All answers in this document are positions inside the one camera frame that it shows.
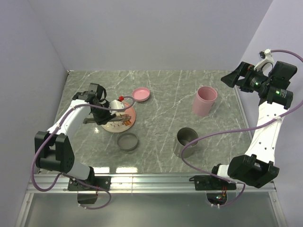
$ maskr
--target pink bowl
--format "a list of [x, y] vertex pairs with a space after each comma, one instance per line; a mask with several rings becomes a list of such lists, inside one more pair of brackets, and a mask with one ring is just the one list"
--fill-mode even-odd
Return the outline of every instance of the pink bowl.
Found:
[[139, 87], [133, 91], [133, 97], [137, 102], [144, 102], [150, 97], [150, 91], [146, 87]]

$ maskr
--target gray wall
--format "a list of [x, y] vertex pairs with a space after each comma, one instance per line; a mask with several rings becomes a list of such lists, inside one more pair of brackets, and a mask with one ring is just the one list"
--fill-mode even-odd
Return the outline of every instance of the gray wall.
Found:
[[53, 121], [66, 72], [27, 0], [0, 3], [0, 220], [15, 225], [34, 135]]
[[[267, 48], [286, 49], [303, 56], [302, 0], [274, 0], [251, 40], [242, 61], [256, 64], [258, 52]], [[303, 100], [303, 63], [285, 53], [273, 53], [275, 61], [285, 61], [298, 67], [289, 90], [294, 92], [292, 107]], [[250, 126], [258, 118], [258, 95], [240, 93]], [[287, 222], [291, 227], [303, 226], [303, 107], [284, 119], [276, 146], [276, 166], [280, 168], [275, 180]]]
[[231, 70], [272, 0], [29, 0], [68, 70]]

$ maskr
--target gray dish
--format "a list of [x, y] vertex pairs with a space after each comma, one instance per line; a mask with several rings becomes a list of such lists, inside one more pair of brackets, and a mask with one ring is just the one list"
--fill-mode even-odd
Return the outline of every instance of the gray dish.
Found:
[[131, 151], [137, 147], [138, 137], [133, 133], [127, 132], [118, 137], [117, 144], [122, 150]]

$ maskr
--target pink container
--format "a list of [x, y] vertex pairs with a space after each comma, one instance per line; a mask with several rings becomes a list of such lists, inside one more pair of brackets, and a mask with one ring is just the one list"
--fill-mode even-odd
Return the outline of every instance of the pink container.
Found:
[[217, 91], [212, 87], [199, 88], [194, 99], [193, 112], [200, 117], [207, 116], [217, 96]]

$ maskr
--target gray marble surface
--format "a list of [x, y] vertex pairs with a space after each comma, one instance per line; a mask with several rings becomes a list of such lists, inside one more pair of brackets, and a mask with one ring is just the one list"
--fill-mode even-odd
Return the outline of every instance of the gray marble surface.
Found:
[[[227, 73], [223, 70], [72, 71], [56, 120], [68, 108], [72, 96], [87, 90], [90, 83], [105, 87], [109, 101], [131, 95], [137, 87], [147, 87], [151, 97], [134, 105], [136, 121], [128, 130], [138, 136], [138, 147], [130, 153], [122, 151], [116, 143], [120, 133], [107, 132], [95, 124], [83, 124], [71, 139], [76, 159], [89, 166], [103, 167], [97, 172], [108, 172], [109, 169], [116, 173], [118, 167], [125, 167], [122, 172], [193, 172], [172, 151], [179, 129], [190, 127], [199, 136], [204, 136], [245, 127], [234, 90], [220, 81]], [[194, 115], [191, 110], [201, 86], [212, 86], [218, 92], [210, 114], [204, 118]], [[197, 152], [187, 161], [210, 171], [214, 165], [227, 164], [234, 156], [244, 154], [249, 144], [246, 132], [210, 137], [198, 143]]]

